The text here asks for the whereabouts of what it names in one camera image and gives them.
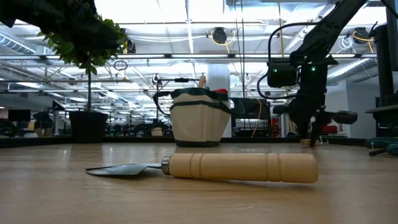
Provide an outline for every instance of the trowel blade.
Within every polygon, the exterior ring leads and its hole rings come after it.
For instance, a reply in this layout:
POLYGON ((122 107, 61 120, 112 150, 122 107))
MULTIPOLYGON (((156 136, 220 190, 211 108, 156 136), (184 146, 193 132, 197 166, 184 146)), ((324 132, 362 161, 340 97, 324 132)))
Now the trowel blade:
POLYGON ((86 169, 91 175, 137 175, 146 168, 161 169, 160 163, 125 164, 118 166, 97 167, 86 169))

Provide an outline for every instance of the black cable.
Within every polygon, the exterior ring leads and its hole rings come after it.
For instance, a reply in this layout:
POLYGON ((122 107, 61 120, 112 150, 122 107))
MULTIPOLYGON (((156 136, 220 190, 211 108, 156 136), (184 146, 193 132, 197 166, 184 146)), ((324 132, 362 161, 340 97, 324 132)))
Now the black cable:
POLYGON ((396 17, 396 19, 398 19, 398 14, 396 13, 396 11, 390 5, 388 5, 385 0, 380 0, 380 2, 382 2, 386 6, 386 8, 388 8, 388 10, 396 17))
POLYGON ((278 31, 280 31, 281 29, 286 28, 286 27, 292 27, 292 26, 311 26, 311 25, 318 25, 318 24, 319 24, 319 22, 294 22, 294 23, 291 23, 291 24, 283 25, 283 26, 281 26, 281 27, 278 27, 278 29, 274 30, 274 31, 272 32, 272 34, 269 36, 269 40, 268 40, 268 62, 271 61, 271 40, 272 40, 272 37, 273 37, 276 33, 278 33, 278 31))
MULTIPOLYGON (((286 27, 292 27, 292 26, 312 26, 312 25, 318 25, 318 24, 319 24, 319 22, 294 22, 294 23, 291 23, 291 24, 286 24, 286 25, 284 25, 284 26, 278 27, 276 30, 274 30, 274 31, 272 32, 272 34, 269 36, 269 40, 268 40, 268 62, 271 61, 271 40, 272 40, 272 37, 273 37, 276 33, 278 33, 278 31, 280 31, 281 29, 286 28, 286 27)), ((262 94, 262 93, 261 93, 261 90, 260 90, 260 82, 261 82, 263 79, 265 79, 265 77, 267 77, 267 76, 268 76, 268 72, 267 72, 265 75, 263 75, 263 76, 257 81, 257 92, 258 92, 258 94, 259 94, 261 97, 263 97, 264 99, 267 99, 267 100, 286 100, 286 99, 290 99, 290 98, 295 98, 295 97, 297 96, 297 95, 289 95, 289 96, 280 96, 280 97, 269 97, 269 96, 266 96, 266 95, 262 94)))

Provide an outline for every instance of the wooden handle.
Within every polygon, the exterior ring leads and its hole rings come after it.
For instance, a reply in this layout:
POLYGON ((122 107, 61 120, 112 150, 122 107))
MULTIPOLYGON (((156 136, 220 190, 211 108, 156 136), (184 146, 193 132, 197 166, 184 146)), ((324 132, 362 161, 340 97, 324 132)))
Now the wooden handle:
POLYGON ((315 183, 318 167, 311 154, 174 154, 174 177, 315 183))
POLYGON ((206 76, 202 75, 199 79, 198 88, 204 88, 206 86, 206 76))

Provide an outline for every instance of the yellow cable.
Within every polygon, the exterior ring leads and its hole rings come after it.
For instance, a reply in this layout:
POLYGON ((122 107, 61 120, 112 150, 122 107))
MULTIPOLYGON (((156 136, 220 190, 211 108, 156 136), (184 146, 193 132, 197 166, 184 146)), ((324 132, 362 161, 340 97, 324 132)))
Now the yellow cable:
POLYGON ((214 33, 214 31, 211 31, 210 36, 211 36, 211 40, 212 40, 216 45, 229 45, 230 43, 232 43, 232 41, 235 40, 235 32, 234 32, 234 36, 232 37, 232 40, 231 40, 231 41, 229 41, 228 43, 225 43, 225 44, 219 44, 219 43, 217 43, 217 42, 214 41, 214 39, 213 39, 213 33, 214 33))
POLYGON ((355 36, 356 33, 357 33, 356 31, 353 32, 353 37, 355 39, 358 39, 358 40, 366 41, 369 44, 369 48, 371 49, 371 52, 373 53, 373 48, 372 48, 372 45, 371 45, 371 41, 373 41, 373 39, 359 38, 359 37, 355 36))
POLYGON ((357 37, 357 36, 355 36, 356 33, 357 33, 356 31, 353 32, 353 37, 355 39, 362 40, 362 41, 373 41, 373 39, 364 39, 364 38, 357 37))
POLYGON ((226 44, 225 45, 225 47, 226 47, 226 51, 229 53, 229 47, 228 47, 228 44, 226 44))
POLYGON ((256 122, 256 126, 254 127, 254 131, 253 131, 253 134, 251 134, 251 138, 253 138, 253 136, 254 136, 254 134, 256 133, 256 131, 257 131, 257 127, 258 127, 258 125, 259 125, 259 120, 260 120, 260 115, 261 115, 261 111, 262 111, 262 104, 261 104, 261 101, 259 100, 259 99, 257 99, 251 92, 249 92, 250 93, 250 95, 252 95, 258 102, 259 102, 259 104, 260 104, 260 111, 259 111, 259 116, 257 117, 257 122, 256 122))
POLYGON ((373 52, 373 48, 372 48, 371 42, 368 41, 368 44, 369 44, 369 48, 371 49, 371 52, 372 52, 372 54, 373 54, 374 52, 373 52))
MULTIPOLYGON (((241 82, 242 82, 242 76, 239 75, 238 69, 236 69, 235 64, 232 63, 232 66, 235 68, 235 72, 238 74, 238 77, 239 77, 239 79, 240 79, 241 82)), ((254 127, 254 131, 253 131, 253 133, 251 134, 251 138, 253 138, 254 134, 255 134, 256 131, 257 131, 257 127, 259 126, 260 116, 261 116, 261 111, 262 111, 262 104, 261 104, 261 101, 260 101, 259 99, 257 99, 257 97, 255 97, 250 91, 249 91, 249 93, 250 93, 250 95, 253 96, 254 99, 256 99, 256 100, 259 102, 259 104, 260 104, 259 116, 257 117, 257 120, 258 120, 258 121, 256 122, 256 126, 254 127)))
MULTIPOLYGON (((279 9, 279 27, 282 27, 282 15, 280 13, 280 2, 281 0, 278 0, 278 9, 279 9)), ((284 52, 284 34, 282 32, 282 29, 280 30, 280 47, 282 51, 282 57, 285 57, 285 52, 284 52)))

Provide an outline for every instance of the table surface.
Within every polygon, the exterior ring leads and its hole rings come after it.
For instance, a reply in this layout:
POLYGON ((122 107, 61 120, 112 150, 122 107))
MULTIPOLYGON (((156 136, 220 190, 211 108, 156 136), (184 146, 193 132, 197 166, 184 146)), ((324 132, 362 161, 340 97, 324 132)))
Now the table surface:
POLYGON ((322 144, 86 144, 0 149, 0 223, 398 223, 398 158, 322 144), (96 177, 175 152, 311 153, 316 184, 96 177))

